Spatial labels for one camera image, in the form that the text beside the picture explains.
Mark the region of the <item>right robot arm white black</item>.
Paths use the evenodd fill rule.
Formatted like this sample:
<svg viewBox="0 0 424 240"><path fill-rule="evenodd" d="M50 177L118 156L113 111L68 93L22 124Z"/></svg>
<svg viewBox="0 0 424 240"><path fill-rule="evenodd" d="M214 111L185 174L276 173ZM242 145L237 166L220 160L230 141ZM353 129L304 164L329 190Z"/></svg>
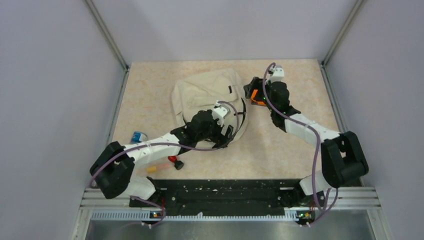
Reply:
<svg viewBox="0 0 424 240"><path fill-rule="evenodd" d="M358 136L352 131L338 132L308 119L290 104L290 92L281 81L264 82L259 77L243 87L247 99L263 103L273 124L315 147L312 174L300 180L293 200L307 206L314 194L339 188L369 172L369 166Z"/></svg>

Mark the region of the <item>beige canvas student bag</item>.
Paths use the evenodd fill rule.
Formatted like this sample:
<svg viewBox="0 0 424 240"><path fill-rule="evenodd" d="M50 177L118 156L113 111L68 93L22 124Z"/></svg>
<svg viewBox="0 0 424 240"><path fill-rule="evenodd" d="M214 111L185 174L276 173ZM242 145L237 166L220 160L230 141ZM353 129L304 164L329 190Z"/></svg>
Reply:
<svg viewBox="0 0 424 240"><path fill-rule="evenodd" d="M230 110L224 125L235 128L235 142L248 126L249 108L242 79L232 68L219 69L180 79L171 93L171 104L178 127L171 130L179 144L192 148L212 149L209 141L214 127L212 118L216 102Z"/></svg>

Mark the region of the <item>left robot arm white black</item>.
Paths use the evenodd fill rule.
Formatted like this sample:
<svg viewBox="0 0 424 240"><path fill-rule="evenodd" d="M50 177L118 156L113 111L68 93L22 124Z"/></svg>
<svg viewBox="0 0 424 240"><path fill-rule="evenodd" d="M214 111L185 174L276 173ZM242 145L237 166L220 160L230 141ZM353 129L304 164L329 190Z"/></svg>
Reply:
<svg viewBox="0 0 424 240"><path fill-rule="evenodd" d="M127 145L111 142L91 166L89 183L96 183L106 199L140 198L154 207L161 194L149 178L137 174L138 170L165 157L199 151L197 144L205 140L214 143L212 151L224 148L240 125L237 114L221 106L200 110L185 125L152 140Z"/></svg>

